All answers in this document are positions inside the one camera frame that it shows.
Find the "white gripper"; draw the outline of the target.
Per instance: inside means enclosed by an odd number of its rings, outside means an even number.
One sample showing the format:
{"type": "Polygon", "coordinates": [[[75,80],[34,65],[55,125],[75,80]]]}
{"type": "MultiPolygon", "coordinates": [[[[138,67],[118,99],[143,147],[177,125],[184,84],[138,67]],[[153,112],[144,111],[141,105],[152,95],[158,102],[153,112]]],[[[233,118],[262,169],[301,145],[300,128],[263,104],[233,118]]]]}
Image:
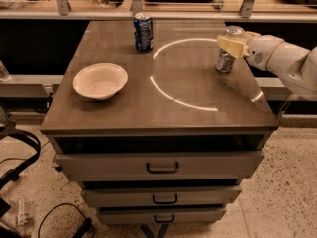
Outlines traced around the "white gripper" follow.
{"type": "Polygon", "coordinates": [[[269,58],[277,46],[284,42],[284,39],[250,31],[245,31],[245,34],[248,39],[251,39],[249,45],[245,38],[229,38],[227,36],[218,36],[217,44],[220,49],[235,59],[247,56],[248,65],[260,71],[266,71],[269,58]]]}

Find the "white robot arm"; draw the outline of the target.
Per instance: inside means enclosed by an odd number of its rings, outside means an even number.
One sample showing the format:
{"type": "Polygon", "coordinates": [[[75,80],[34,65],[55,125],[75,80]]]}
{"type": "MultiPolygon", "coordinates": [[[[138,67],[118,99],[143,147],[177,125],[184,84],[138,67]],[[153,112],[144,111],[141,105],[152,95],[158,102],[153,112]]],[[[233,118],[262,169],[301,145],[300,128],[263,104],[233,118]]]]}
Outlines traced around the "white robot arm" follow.
{"type": "Polygon", "coordinates": [[[251,67],[276,75],[301,98],[317,100],[317,48],[309,50],[283,38],[255,32],[219,35],[217,44],[235,59],[245,57],[251,67]]]}

